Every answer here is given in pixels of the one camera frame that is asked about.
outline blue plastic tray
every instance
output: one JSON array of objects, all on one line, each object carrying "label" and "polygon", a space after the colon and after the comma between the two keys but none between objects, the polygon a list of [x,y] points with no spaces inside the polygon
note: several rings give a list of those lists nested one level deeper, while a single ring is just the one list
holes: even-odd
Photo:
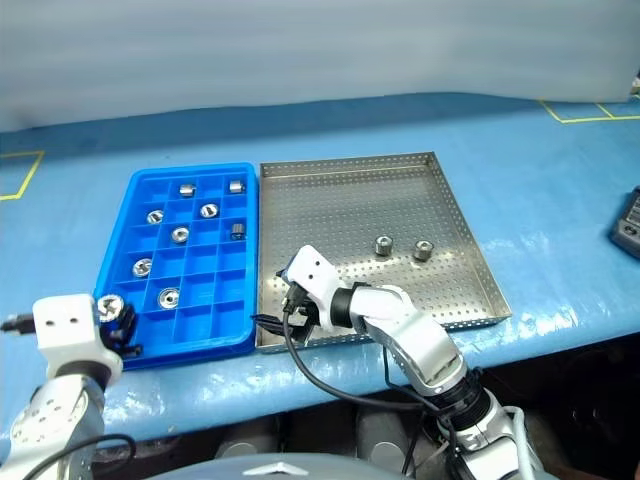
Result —
[{"label": "blue plastic tray", "polygon": [[[229,183],[240,180],[242,193]],[[180,185],[193,184],[184,198]],[[102,263],[95,297],[121,295],[138,313],[133,344],[138,357],[125,359],[125,369],[188,362],[244,353],[254,348],[258,243],[257,181],[250,164],[177,167],[135,173],[125,194]],[[204,219],[200,207],[215,203],[219,213]],[[147,214],[162,210],[159,224]],[[231,227],[245,225],[245,239],[232,240]],[[171,239],[176,227],[187,227],[186,243]],[[133,264],[151,258],[149,275],[137,278]],[[158,294],[180,289],[178,305],[165,310]]]}]

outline blue tabletop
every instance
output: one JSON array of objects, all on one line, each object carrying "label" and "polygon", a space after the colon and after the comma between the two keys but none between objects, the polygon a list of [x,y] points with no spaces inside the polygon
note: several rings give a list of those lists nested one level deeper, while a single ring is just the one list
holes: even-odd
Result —
[{"label": "blue tabletop", "polygon": [[[640,100],[602,108],[406,95],[3,134],[0,317],[28,311],[44,296],[93,291],[129,177],[141,168],[433,150],[513,310],[496,326],[455,334],[472,365],[637,332],[640,262],[607,233],[640,184]],[[45,362],[32,336],[0,336],[0,356],[2,459],[14,417],[45,378]],[[376,345],[302,356],[338,387],[384,388]],[[394,376],[401,379],[395,367]],[[287,354],[252,354],[126,372],[107,391],[104,417],[108,432],[146,439],[326,400]]]}]

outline metal nut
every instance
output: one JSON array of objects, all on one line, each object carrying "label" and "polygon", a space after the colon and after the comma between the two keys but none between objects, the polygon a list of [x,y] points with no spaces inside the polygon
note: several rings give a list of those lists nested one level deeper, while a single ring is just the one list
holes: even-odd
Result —
[{"label": "metal nut", "polygon": [[389,235],[380,235],[376,238],[375,243],[375,252],[376,255],[380,255],[381,257],[388,257],[391,255],[391,250],[393,249],[393,238]]},{"label": "metal nut", "polygon": [[178,227],[171,232],[171,240],[175,243],[184,243],[189,238],[189,229],[187,227]]},{"label": "metal nut", "polygon": [[186,198],[193,197],[193,194],[196,193],[196,186],[191,183],[185,183],[184,185],[180,185],[180,195]]},{"label": "metal nut", "polygon": [[166,310],[171,310],[178,306],[180,290],[177,288],[165,288],[158,294],[158,305]]},{"label": "metal nut", "polygon": [[131,272],[138,278],[143,278],[149,275],[151,271],[151,259],[150,258],[141,258],[136,263],[133,264],[131,268]]},{"label": "metal nut", "polygon": [[420,262],[426,262],[433,253],[433,243],[427,240],[418,240],[413,248],[413,258]]},{"label": "metal nut", "polygon": [[207,203],[200,207],[200,216],[202,218],[213,218],[218,216],[218,206],[215,203]]},{"label": "metal nut", "polygon": [[234,223],[231,226],[231,240],[244,240],[244,225],[242,223]]},{"label": "metal nut", "polygon": [[98,299],[96,303],[98,319],[101,323],[107,323],[120,316],[124,309],[124,299],[120,295],[110,293]]},{"label": "metal nut", "polygon": [[229,192],[230,193],[242,193],[244,192],[244,183],[240,180],[231,180],[229,183]]},{"label": "metal nut", "polygon": [[147,214],[147,223],[161,223],[162,217],[164,217],[164,212],[162,210],[153,210]]}]

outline stainless steel tray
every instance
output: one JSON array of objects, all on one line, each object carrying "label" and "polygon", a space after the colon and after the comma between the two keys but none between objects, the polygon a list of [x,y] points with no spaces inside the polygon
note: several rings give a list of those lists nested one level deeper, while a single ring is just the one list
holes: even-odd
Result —
[{"label": "stainless steel tray", "polygon": [[[511,315],[433,153],[268,163],[260,181],[260,313],[281,317],[287,286],[274,274],[310,244],[347,284],[398,285],[447,329]],[[394,240],[386,259],[373,251],[382,234]],[[411,255],[419,239],[435,245],[426,263]],[[364,339],[315,328],[307,346]],[[282,350],[283,338],[258,328],[256,347]]]}]

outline black device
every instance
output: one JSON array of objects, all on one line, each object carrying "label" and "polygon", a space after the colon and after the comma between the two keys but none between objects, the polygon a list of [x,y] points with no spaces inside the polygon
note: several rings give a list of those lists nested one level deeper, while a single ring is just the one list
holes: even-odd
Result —
[{"label": "black device", "polygon": [[616,221],[611,240],[636,258],[640,258],[640,185],[631,192],[624,212]]}]

